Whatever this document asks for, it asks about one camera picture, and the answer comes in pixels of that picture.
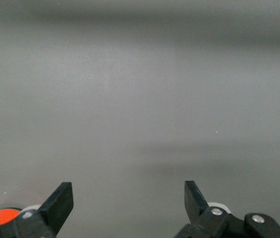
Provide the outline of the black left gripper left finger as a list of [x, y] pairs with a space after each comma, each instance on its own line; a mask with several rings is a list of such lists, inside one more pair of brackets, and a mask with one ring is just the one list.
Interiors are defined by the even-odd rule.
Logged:
[[56, 238], [73, 209], [71, 182], [62, 182], [41, 204], [26, 207], [12, 222], [16, 238]]

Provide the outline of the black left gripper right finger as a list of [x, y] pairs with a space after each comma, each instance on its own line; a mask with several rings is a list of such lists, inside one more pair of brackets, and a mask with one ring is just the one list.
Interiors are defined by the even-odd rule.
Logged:
[[207, 202], [194, 181], [185, 182], [184, 205], [190, 223], [174, 238], [244, 238], [243, 221], [227, 206]]

